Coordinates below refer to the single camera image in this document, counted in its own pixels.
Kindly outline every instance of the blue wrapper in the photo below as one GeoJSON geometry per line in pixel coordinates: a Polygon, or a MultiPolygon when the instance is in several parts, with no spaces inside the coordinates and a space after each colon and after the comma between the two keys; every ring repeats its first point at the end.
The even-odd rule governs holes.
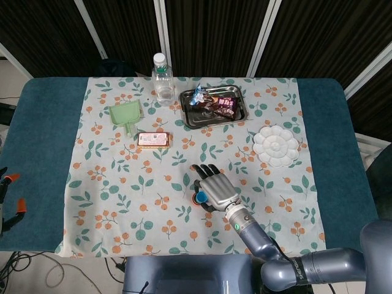
{"type": "Polygon", "coordinates": [[[194,95],[192,96],[192,99],[190,100],[189,104],[191,106],[195,106],[199,103],[204,102],[204,95],[207,95],[207,92],[202,88],[200,84],[197,85],[194,95]]]}

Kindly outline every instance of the metal tray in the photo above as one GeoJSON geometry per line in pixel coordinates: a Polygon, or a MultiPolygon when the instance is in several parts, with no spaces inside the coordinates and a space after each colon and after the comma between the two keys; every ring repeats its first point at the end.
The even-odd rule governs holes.
{"type": "Polygon", "coordinates": [[[179,95],[179,101],[182,109],[182,117],[184,124],[190,129],[199,129],[201,127],[214,127],[224,126],[226,124],[238,124],[241,121],[247,119],[248,113],[245,107],[244,98],[241,94],[239,87],[234,85],[227,86],[215,86],[206,88],[206,91],[210,95],[218,97],[237,97],[238,108],[236,119],[225,118],[224,116],[216,115],[212,111],[200,110],[189,104],[193,93],[193,90],[187,90],[179,95]]]}

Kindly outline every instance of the plastic bottle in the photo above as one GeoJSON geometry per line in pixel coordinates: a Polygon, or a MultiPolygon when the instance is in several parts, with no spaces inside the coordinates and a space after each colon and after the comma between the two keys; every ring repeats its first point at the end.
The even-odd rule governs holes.
{"type": "Polygon", "coordinates": [[[166,57],[163,53],[154,55],[153,82],[157,101],[161,106],[169,106],[174,102],[173,71],[167,65],[166,57]]]}

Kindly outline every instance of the toy dustpan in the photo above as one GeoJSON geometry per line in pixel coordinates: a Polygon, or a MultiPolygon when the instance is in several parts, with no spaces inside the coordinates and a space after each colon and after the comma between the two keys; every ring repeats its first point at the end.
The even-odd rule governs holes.
{"type": "Polygon", "coordinates": [[[140,119],[139,100],[109,107],[111,122],[117,127],[125,127],[126,135],[136,133],[135,123],[140,119]]]}

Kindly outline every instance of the curtain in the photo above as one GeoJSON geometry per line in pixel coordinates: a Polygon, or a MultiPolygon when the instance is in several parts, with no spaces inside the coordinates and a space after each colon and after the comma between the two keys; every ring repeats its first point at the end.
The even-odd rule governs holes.
{"type": "Polygon", "coordinates": [[[174,75],[244,77],[268,0],[166,0],[174,75]]]}
{"type": "Polygon", "coordinates": [[[151,76],[153,56],[161,52],[153,0],[84,0],[109,58],[128,62],[151,76]]]}
{"type": "Polygon", "coordinates": [[[347,87],[392,41],[392,1],[283,0],[256,77],[347,87]]]}
{"type": "Polygon", "coordinates": [[[392,142],[392,61],[349,100],[355,132],[392,142]]]}
{"type": "Polygon", "coordinates": [[[33,77],[89,76],[101,60],[73,0],[1,0],[0,42],[33,77]]]}

